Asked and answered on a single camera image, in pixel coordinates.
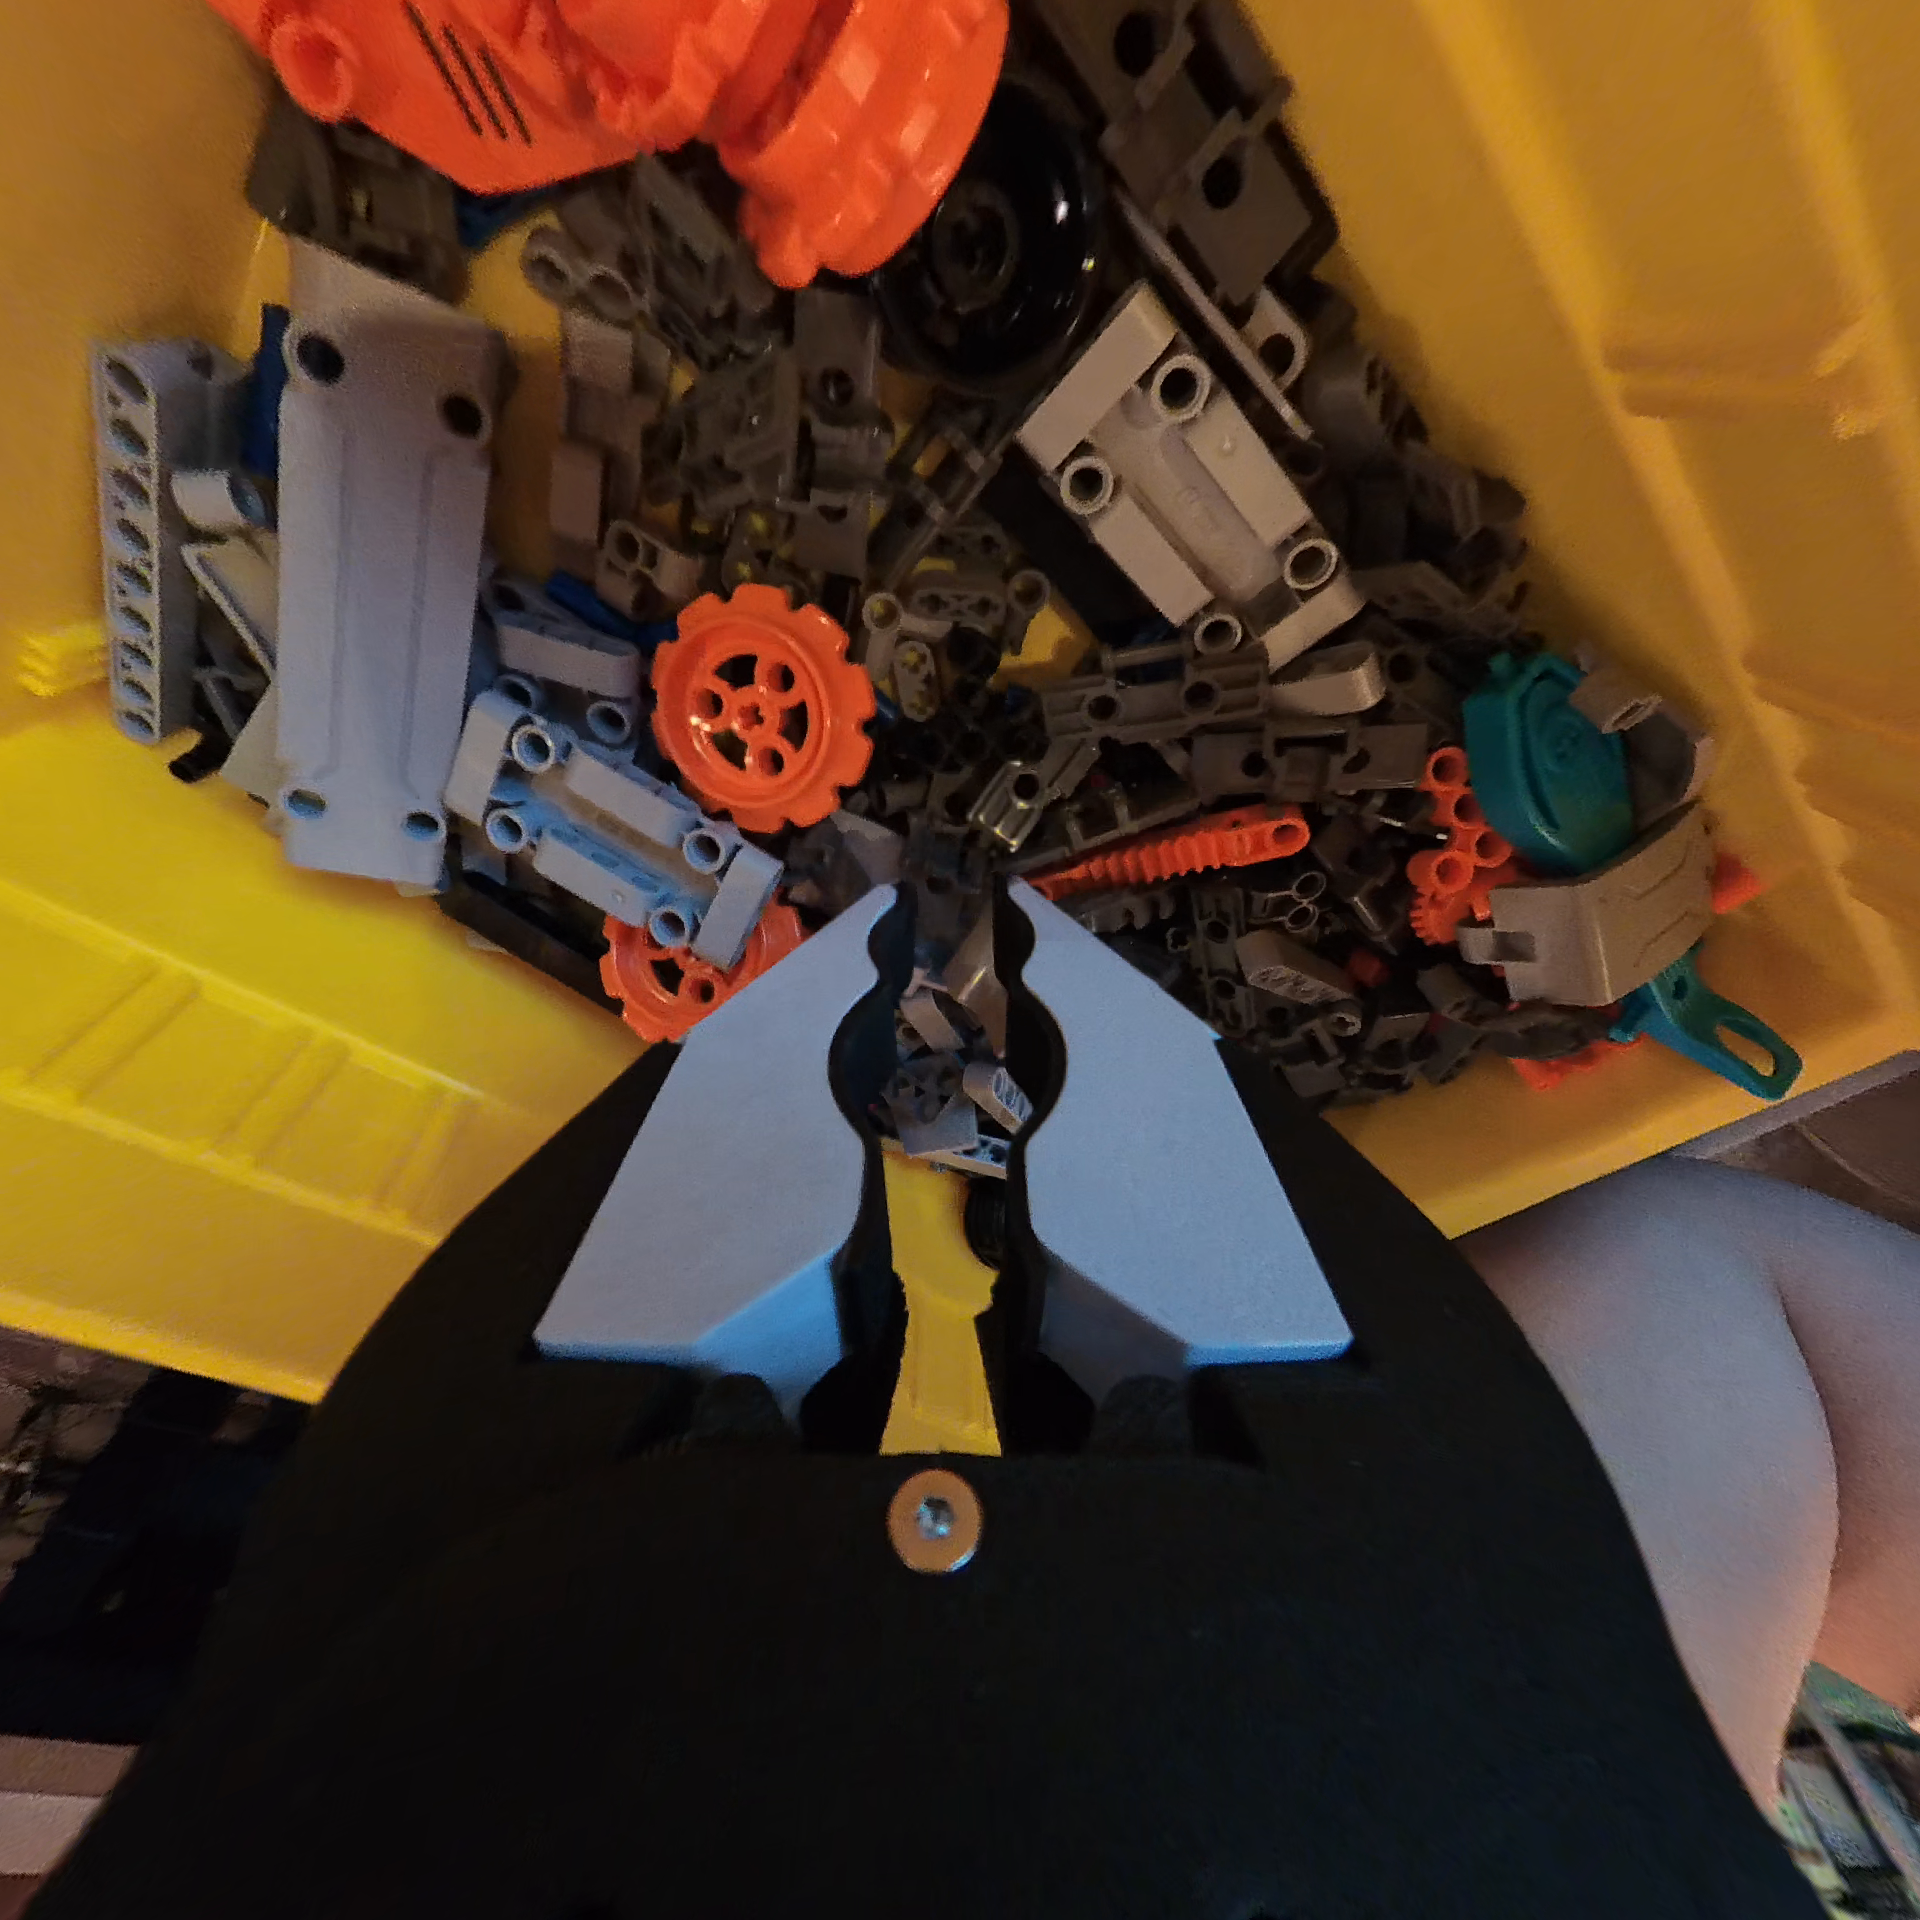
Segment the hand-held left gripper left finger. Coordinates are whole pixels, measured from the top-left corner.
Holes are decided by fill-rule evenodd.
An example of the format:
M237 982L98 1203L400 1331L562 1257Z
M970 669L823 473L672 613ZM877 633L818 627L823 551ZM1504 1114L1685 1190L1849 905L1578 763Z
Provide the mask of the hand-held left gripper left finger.
M877 1450L907 1334L877 1104L912 896L863 894L682 1044L535 1340L762 1380L810 1441Z

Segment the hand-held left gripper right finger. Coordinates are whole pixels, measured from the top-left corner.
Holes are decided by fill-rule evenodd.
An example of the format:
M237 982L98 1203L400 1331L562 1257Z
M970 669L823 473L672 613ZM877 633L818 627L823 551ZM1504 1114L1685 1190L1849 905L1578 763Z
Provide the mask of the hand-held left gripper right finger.
M1348 1358L1215 1027L1026 880L999 882L996 957L1035 1100L980 1318L1000 1450L1077 1452L1128 1380Z

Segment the pile of toy brick parts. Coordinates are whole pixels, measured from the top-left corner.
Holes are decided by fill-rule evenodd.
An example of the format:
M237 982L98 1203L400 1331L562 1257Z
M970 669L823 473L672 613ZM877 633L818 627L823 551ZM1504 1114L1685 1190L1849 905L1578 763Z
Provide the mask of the pile of toy brick parts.
M621 1017L605 919L730 970L772 901L806 931L869 887L918 899L877 1124L999 1203L1026 1095L1000 1056L996 875L1021 875L1314 1110L1504 1056L1531 1089L1663 1045L1757 1100L1801 1058L1715 990L1704 931L1759 888L1715 841L1715 731L1608 661L1572 706L1618 731L1636 841L1534 874L1469 786L1462 699L1520 618L1527 500L1430 440L1337 291L1336 236L1233 3L1031 3L1000 80L1065 99L1105 172L1092 318L1050 383L975 397L887 364L866 277L772 283L717 150L471 193L273 80L247 198L290 243L495 326L467 714L433 899ZM1274 669L1230 622L1167 623L1016 446L1148 281L1336 539L1365 613ZM174 478L201 599L180 781L274 833L277 410L290 302L223 351L212 446ZM753 833L685 792L651 661L706 591L827 612L877 687L875 757L810 828Z

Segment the yellow plastic bin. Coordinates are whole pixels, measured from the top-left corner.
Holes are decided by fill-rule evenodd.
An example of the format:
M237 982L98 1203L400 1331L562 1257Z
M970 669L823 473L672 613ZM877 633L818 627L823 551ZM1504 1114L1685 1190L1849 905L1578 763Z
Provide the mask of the yellow plastic bin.
M1523 613L1717 731L1704 955L1801 1089L1916 1045L1916 3L1263 3L1348 283L1527 494ZM90 345L285 253L206 3L5 3L5 1329L321 1397L634 1034L110 725Z

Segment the person's right forearm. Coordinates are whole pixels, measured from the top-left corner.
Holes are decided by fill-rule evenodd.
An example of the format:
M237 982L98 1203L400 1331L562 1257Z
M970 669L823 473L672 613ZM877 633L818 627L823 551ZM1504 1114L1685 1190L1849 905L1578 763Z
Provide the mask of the person's right forearm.
M1752 1798L1810 1665L1916 1714L1916 1236L1654 1158L1459 1250L1603 1458Z

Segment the orange gear wheel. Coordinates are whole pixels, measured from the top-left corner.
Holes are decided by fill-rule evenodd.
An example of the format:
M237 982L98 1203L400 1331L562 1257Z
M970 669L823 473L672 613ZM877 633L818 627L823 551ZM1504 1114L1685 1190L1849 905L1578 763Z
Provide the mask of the orange gear wheel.
M625 1023L649 1044L685 1044L699 1020L802 949L806 922L793 901L767 905L730 970L690 949L663 949L646 925L605 919L605 936L600 970Z
M875 757L877 687L847 630L777 585L682 609L651 687L654 738L685 792L753 833L823 821Z

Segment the teal oval part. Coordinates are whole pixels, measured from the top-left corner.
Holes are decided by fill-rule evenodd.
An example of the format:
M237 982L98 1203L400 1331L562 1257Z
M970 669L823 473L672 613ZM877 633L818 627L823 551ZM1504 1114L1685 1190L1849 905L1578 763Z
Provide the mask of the teal oval part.
M1636 841L1627 749L1572 706L1581 682L1558 653L1498 653L1462 699L1475 802L1548 875L1593 874Z

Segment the long grey panel part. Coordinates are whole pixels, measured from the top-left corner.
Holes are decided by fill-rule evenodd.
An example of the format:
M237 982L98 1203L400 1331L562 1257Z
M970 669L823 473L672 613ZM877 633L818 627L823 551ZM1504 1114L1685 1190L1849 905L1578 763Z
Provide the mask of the long grey panel part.
M443 887L495 428L480 318L290 243L277 410L274 808L288 861Z

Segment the wide grey panel part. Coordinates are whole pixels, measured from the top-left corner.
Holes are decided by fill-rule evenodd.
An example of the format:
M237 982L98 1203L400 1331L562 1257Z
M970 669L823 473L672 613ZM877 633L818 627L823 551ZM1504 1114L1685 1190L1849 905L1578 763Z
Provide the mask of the wide grey panel part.
M1230 622L1282 669L1365 613L1309 497L1148 281L1025 411L1016 446L1176 627Z

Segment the grey holed beam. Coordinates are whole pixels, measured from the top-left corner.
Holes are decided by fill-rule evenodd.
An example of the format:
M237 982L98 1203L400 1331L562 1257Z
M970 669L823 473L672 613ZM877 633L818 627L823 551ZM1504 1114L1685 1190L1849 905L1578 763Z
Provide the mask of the grey holed beam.
M90 367L108 706L139 744L188 725L201 599L174 478L202 468L223 358L202 339L96 342Z

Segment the black toy wheel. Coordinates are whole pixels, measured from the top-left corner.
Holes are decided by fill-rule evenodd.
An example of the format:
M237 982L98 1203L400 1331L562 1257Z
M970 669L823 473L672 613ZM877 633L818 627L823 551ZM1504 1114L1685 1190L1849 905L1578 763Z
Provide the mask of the black toy wheel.
M1048 387L1105 249L1105 172L1065 99L1000 80L943 198L866 277L887 364L975 397Z

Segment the large orange shell part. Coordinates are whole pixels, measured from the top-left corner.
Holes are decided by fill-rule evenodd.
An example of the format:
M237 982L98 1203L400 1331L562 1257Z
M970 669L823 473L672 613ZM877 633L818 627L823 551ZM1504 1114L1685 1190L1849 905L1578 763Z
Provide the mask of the large orange shell part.
M762 273L869 273L953 186L1008 3L212 3L324 125L471 193L699 141Z

